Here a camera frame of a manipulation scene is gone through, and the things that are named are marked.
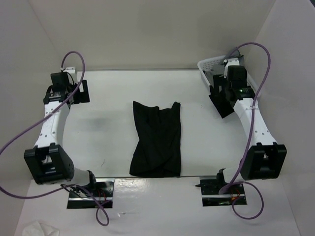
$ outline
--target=white floor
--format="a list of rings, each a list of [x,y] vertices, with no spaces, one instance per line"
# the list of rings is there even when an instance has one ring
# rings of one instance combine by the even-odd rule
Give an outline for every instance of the white floor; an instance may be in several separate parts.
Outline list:
[[[198,71],[88,72],[91,102],[71,107],[63,147],[77,168],[97,177],[127,177],[138,142],[132,101],[169,108],[182,104],[182,175],[215,175],[239,163],[245,134],[235,114],[221,119],[208,97]],[[95,209],[66,209],[67,192],[26,200],[15,235],[33,221],[54,226],[60,236],[91,235],[242,235],[298,236],[290,205],[280,180],[253,181],[265,198],[256,220],[244,221],[230,206],[202,207],[199,178],[120,179],[115,182],[110,225],[100,226]],[[28,196],[56,186],[32,181]],[[259,211],[257,193],[245,187],[251,216]]]

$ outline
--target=white cloth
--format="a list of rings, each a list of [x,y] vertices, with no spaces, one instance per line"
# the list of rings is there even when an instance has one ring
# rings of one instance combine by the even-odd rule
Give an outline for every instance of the white cloth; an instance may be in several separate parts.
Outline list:
[[[35,221],[23,229],[22,236],[59,236],[59,230]]]

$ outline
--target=black fabric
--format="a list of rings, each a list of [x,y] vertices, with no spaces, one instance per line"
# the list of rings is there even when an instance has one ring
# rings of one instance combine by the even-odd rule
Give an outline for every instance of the black fabric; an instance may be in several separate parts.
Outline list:
[[[133,102],[139,142],[130,174],[138,177],[177,177],[181,174],[181,104],[172,108],[146,107]]]

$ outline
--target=purple cable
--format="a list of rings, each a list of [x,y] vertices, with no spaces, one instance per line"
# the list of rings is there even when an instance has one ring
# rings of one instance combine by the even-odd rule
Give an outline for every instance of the purple cable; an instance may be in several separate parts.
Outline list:
[[[264,85],[264,83],[265,83],[265,81],[266,81],[266,79],[267,79],[267,76],[268,76],[268,74],[269,74],[270,65],[271,65],[271,57],[270,57],[270,53],[269,53],[268,49],[267,49],[265,46],[261,45],[260,43],[255,43],[255,42],[249,42],[249,43],[241,44],[241,45],[238,46],[231,54],[233,54],[236,50],[238,50],[239,48],[241,48],[241,47],[243,47],[243,46],[246,46],[246,45],[256,45],[256,46],[258,46],[258,47],[261,47],[261,48],[266,52],[267,57],[268,57],[268,65],[267,65],[267,70],[266,70],[265,76],[264,76],[264,78],[263,78],[263,80],[262,80],[260,86],[258,87],[258,89],[257,89],[257,91],[256,91],[256,94],[255,94],[255,97],[254,97],[254,99],[253,99],[253,101],[252,101],[252,106],[254,107],[255,104],[256,104],[258,95],[259,95],[259,93],[260,93],[260,90],[261,90],[261,88],[263,87],[263,85]],[[238,183],[234,183],[234,181],[235,181],[235,179],[237,178],[237,176],[239,175],[239,173],[241,172],[241,169],[242,169],[242,167],[243,167],[243,165],[244,165],[244,162],[245,162],[245,159],[246,159],[246,156],[247,156],[247,153],[248,153],[250,144],[251,144],[252,133],[253,133],[253,128],[254,128],[254,120],[255,120],[255,109],[252,109],[252,120],[251,120],[250,132],[249,132],[248,140],[247,140],[247,143],[246,143],[245,151],[244,151],[243,157],[242,157],[242,159],[241,159],[240,165],[239,165],[239,167],[238,167],[238,169],[237,169],[237,171],[236,171],[234,177],[232,178],[231,182],[228,183],[227,185],[225,185],[224,187],[222,187],[222,188],[219,190],[219,194],[223,194],[223,193],[227,192],[231,186],[233,186],[233,185],[235,185],[235,184],[238,184]],[[235,203],[236,200],[233,201],[233,203],[232,203],[232,208],[233,208],[234,213],[235,213],[237,216],[241,217],[242,219],[247,219],[247,220],[256,219],[258,216],[261,215],[261,213],[262,213],[262,211],[263,211],[263,209],[264,209],[263,197],[262,197],[262,195],[261,195],[261,192],[258,190],[258,188],[257,188],[256,186],[254,186],[252,183],[248,183],[248,182],[244,182],[244,183],[249,184],[249,185],[251,185],[252,187],[254,187],[254,188],[256,189],[256,191],[258,192],[258,194],[260,195],[261,202],[262,202],[261,210],[260,210],[260,212],[259,212],[257,215],[255,215],[255,216],[253,216],[253,217],[248,217],[248,218],[247,218],[247,217],[243,217],[243,216],[239,215],[239,214],[235,211],[235,209],[234,209],[234,203]]]
[[[25,133],[27,133],[28,131],[30,131],[31,129],[35,128],[36,126],[38,126],[39,124],[43,123],[44,121],[46,121],[47,119],[49,119],[54,113],[56,113],[64,104],[67,103],[67,101],[69,101],[69,99],[77,92],[77,90],[79,89],[80,85],[82,84],[82,81],[83,81],[83,78],[84,78],[84,74],[85,74],[85,62],[84,62],[84,59],[82,57],[82,55],[77,52],[77,51],[70,51],[68,52],[62,62],[61,62],[61,67],[63,68],[63,64],[64,64],[64,61],[65,59],[70,55],[70,54],[77,54],[81,61],[82,61],[82,74],[81,74],[81,78],[80,78],[80,81],[78,83],[78,85],[76,86],[76,88],[74,89],[74,91],[66,98],[65,101],[63,101],[55,110],[53,110],[50,114],[48,114],[46,117],[44,117],[43,119],[41,119],[40,121],[36,122],[35,124],[31,125],[30,127],[28,127],[27,129],[25,129],[24,131],[22,131],[21,133],[19,133],[18,135],[16,135],[14,138],[12,138],[9,142],[7,142],[1,149],[0,149],[0,155],[4,152],[4,150],[11,144],[13,143],[15,140],[17,140],[18,138],[20,138],[22,135],[24,135]],[[52,193],[55,193],[55,192],[58,192],[62,189],[65,189],[65,188],[68,188],[68,187],[72,187],[74,186],[74,184],[72,185],[67,185],[67,186],[64,186],[64,187],[61,187],[61,188],[57,188],[53,191],[50,191],[48,193],[43,193],[43,194],[40,194],[40,195],[36,195],[36,196],[30,196],[30,197],[25,197],[25,196],[18,196],[18,195],[15,195],[15,194],[12,194],[12,193],[9,193],[8,191],[6,191],[4,188],[2,188],[0,186],[0,191],[12,198],[17,198],[17,199],[35,199],[35,198],[41,198],[41,197],[44,197],[44,196],[47,196],[49,194],[52,194]],[[83,187],[80,187],[80,186],[77,186],[81,189],[83,189],[85,192],[87,192],[91,197],[92,199],[95,201],[95,203],[98,205],[98,207],[104,212],[104,214],[106,215],[106,218],[107,218],[107,224],[103,224],[100,222],[100,220],[98,219],[98,216],[96,215],[96,219],[98,221],[99,224],[101,224],[102,226],[107,226],[109,224],[109,218],[108,218],[108,215],[105,211],[105,209],[103,208],[103,206],[101,204],[98,203],[98,201],[92,196],[92,194],[87,191],[85,188]]]

